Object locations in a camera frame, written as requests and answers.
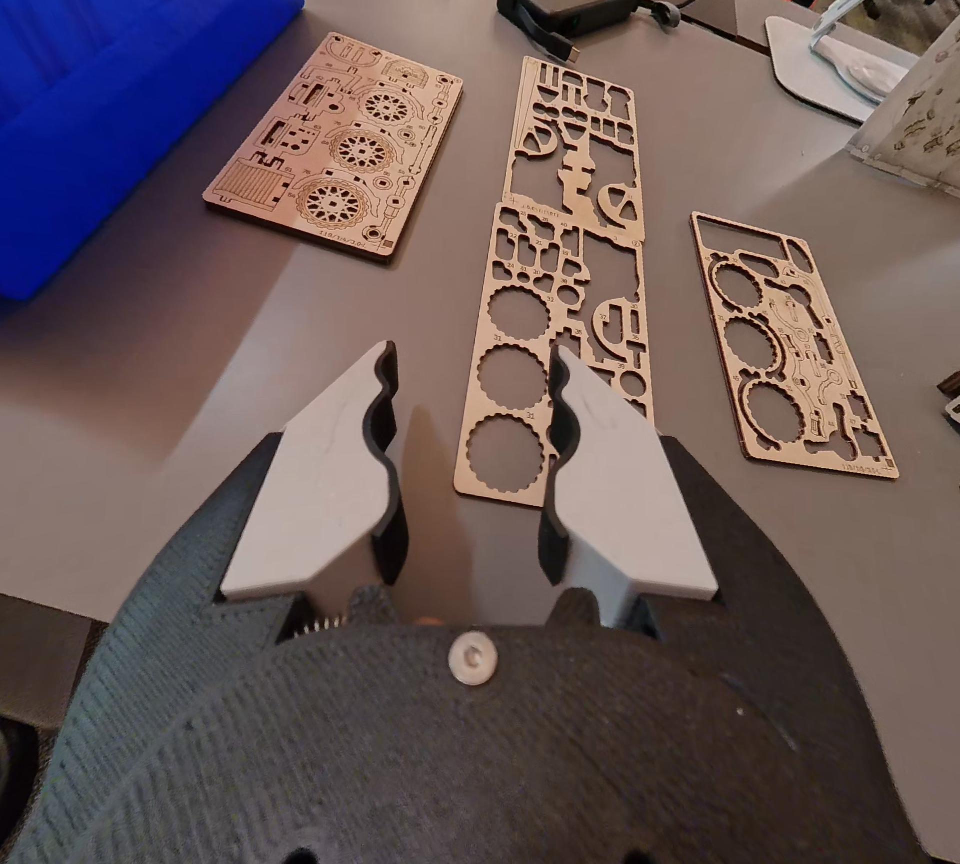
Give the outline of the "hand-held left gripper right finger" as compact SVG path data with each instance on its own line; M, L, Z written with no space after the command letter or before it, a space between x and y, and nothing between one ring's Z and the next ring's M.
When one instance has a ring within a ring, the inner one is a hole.
M711 601L719 584L654 425L563 346L551 351L548 468L538 560L593 594L601 625L642 595Z

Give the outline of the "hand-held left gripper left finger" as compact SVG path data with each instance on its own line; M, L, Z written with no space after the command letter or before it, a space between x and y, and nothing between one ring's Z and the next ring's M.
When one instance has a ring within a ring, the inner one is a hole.
M400 481L396 345L375 344L286 424L221 583L229 601L302 593L346 604L393 585L409 547Z

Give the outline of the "wooden sheet with wheel parts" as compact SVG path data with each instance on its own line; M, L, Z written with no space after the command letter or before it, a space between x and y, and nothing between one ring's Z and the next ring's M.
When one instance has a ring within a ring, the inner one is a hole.
M450 73L331 31L202 198L390 262L462 90Z

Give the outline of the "grey desk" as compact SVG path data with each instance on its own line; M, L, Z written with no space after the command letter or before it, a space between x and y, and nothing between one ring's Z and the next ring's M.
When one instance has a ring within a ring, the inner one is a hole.
M330 30L448 71L462 99L388 268L210 211L202 190ZM372 344L398 350L406 613L538 622L534 510L452 486L522 57L495 0L304 13L38 297L2 309L2 592L109 620L264 434ZM633 89L654 418L803 579L854 667L927 851L958 859L958 200L855 161L765 55L646 19L582 45ZM900 470L744 458L690 213L803 238Z

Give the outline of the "wooden sheet with toothed holes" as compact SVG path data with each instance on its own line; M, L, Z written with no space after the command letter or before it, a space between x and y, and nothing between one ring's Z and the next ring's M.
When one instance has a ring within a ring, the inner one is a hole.
M566 347L654 419L642 211L570 214L525 198L494 212L454 468L455 489L539 507L549 439L551 353Z

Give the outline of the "wooden sheet with window cutout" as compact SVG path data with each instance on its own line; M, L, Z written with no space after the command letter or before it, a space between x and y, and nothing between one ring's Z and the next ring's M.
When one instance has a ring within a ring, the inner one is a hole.
M706 213L690 223L744 455L897 478L807 243Z

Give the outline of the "wooden sheet with angular cutouts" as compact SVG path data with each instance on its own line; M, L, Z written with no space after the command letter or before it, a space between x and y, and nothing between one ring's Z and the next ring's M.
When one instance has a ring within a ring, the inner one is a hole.
M645 238L636 98L628 87L533 56L522 61L503 200Z

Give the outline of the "blue plastic bin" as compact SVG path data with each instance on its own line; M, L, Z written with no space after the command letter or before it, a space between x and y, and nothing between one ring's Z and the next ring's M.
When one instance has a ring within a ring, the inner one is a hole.
M305 0L1 0L1 291L26 300Z

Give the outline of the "black usb plug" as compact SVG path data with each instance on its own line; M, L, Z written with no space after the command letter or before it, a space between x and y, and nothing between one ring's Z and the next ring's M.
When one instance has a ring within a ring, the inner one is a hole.
M572 65L577 62L579 50L570 40L554 31L546 30L523 6L518 7L517 14L522 30L546 54L562 63Z

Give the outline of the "printed assembly instruction sheet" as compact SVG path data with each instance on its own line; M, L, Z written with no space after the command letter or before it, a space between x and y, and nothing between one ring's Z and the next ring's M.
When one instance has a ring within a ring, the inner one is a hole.
M846 143L856 161L959 197L959 19Z

